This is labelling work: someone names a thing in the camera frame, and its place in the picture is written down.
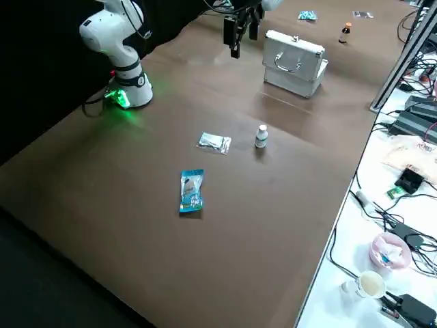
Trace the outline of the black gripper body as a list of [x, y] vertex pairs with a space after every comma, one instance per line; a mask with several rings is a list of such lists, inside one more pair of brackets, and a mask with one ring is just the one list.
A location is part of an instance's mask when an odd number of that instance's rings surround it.
[[262, 0], [233, 0], [233, 7], [236, 11], [234, 16], [250, 8], [255, 8], [261, 18], [264, 17], [264, 9], [262, 8]]

